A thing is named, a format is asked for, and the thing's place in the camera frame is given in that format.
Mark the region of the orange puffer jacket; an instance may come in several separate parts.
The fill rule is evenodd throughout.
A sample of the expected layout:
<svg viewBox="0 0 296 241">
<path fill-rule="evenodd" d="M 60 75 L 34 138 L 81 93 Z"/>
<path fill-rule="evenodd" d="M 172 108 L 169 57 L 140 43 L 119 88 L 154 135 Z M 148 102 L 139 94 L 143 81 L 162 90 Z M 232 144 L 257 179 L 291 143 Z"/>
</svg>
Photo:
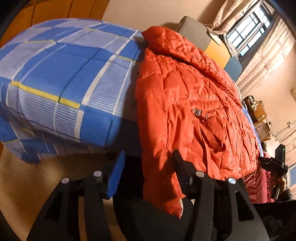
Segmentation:
<svg viewBox="0 0 296 241">
<path fill-rule="evenodd" d="M 218 180 L 253 173 L 260 150 L 239 90 L 224 69 L 174 30 L 154 26 L 142 36 L 148 45 L 135 99 L 143 197 L 181 217 L 184 194 L 172 164 L 174 150 Z"/>
</svg>

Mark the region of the beige ruffled curtain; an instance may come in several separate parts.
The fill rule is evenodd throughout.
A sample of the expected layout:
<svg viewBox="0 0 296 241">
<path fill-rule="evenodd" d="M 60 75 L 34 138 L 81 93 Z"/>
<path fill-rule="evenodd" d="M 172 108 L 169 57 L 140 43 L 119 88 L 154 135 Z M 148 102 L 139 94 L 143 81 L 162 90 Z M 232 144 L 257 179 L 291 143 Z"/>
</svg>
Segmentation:
<svg viewBox="0 0 296 241">
<path fill-rule="evenodd" d="M 226 34 L 262 2 L 224 1 L 208 27 L 217 34 Z M 279 68 L 295 45 L 295 33 L 285 13 L 275 1 L 267 3 L 274 9 L 271 25 L 255 46 L 242 57 L 243 72 L 237 85 L 244 97 L 258 89 Z"/>
</svg>

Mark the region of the wooden panelled wardrobe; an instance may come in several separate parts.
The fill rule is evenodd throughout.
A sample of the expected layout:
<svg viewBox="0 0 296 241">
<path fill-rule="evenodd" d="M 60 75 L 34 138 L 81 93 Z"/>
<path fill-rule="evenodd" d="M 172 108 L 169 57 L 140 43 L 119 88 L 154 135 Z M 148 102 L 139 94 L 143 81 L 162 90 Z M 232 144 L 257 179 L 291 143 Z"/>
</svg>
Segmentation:
<svg viewBox="0 0 296 241">
<path fill-rule="evenodd" d="M 62 18 L 102 20 L 109 1 L 25 1 L 1 30 L 1 46 L 34 24 Z"/>
</svg>

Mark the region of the grey yellow blue headboard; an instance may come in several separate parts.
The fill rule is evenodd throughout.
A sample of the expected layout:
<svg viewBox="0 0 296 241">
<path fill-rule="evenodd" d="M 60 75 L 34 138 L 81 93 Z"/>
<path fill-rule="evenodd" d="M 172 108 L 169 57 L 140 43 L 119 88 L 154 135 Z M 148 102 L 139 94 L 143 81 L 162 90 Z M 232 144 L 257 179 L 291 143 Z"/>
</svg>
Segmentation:
<svg viewBox="0 0 296 241">
<path fill-rule="evenodd" d="M 237 81 L 241 75 L 242 66 L 218 35 L 210 32 L 204 24 L 190 16 L 184 16 L 175 31 L 208 54 L 232 80 Z"/>
</svg>

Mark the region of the maroon clad person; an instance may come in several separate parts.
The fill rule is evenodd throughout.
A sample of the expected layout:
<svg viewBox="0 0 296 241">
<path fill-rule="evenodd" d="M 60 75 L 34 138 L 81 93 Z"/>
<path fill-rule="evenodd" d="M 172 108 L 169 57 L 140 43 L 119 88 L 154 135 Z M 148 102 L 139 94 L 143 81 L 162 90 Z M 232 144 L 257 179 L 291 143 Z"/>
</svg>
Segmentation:
<svg viewBox="0 0 296 241">
<path fill-rule="evenodd" d="M 258 167 L 255 172 L 243 177 L 251 202 L 260 204 L 293 200 L 291 190 L 286 188 L 287 181 L 284 178 L 284 175 L 277 178 L 275 172 L 269 172 L 261 167 Z M 280 193 L 278 198 L 275 200 L 271 197 L 271 195 L 276 184 L 280 185 Z"/>
</svg>

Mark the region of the blue plaid bed sheet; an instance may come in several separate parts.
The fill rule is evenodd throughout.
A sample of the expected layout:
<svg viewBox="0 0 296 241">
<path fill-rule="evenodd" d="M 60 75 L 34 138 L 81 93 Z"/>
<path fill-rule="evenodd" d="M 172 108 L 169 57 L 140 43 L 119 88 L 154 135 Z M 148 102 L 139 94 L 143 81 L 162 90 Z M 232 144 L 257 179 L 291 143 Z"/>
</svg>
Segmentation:
<svg viewBox="0 0 296 241">
<path fill-rule="evenodd" d="M 145 40 L 108 22 L 56 19 L 1 48 L 1 142 L 19 159 L 142 152 L 134 97 Z"/>
</svg>

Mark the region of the window with dark frame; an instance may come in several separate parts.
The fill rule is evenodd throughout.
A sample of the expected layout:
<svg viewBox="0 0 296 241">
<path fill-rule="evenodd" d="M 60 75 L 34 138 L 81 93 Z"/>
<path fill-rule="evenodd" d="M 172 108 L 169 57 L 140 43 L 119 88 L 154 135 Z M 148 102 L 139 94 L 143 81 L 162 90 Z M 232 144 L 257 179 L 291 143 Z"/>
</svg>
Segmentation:
<svg viewBox="0 0 296 241">
<path fill-rule="evenodd" d="M 255 2 L 224 37 L 231 56 L 245 55 L 269 29 L 273 14 L 267 1 Z"/>
</svg>

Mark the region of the cluttered wooden side table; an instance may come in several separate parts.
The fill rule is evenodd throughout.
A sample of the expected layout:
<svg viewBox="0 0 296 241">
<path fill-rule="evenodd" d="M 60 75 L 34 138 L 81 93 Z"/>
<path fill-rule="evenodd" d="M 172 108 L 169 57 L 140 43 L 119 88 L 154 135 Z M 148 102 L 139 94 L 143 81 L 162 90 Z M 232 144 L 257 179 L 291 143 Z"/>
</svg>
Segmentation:
<svg viewBox="0 0 296 241">
<path fill-rule="evenodd" d="M 263 102 L 256 101 L 252 95 L 245 97 L 243 101 L 247 106 L 260 142 L 269 141 L 271 139 L 270 126 L 267 121 L 267 113 L 265 112 Z"/>
</svg>

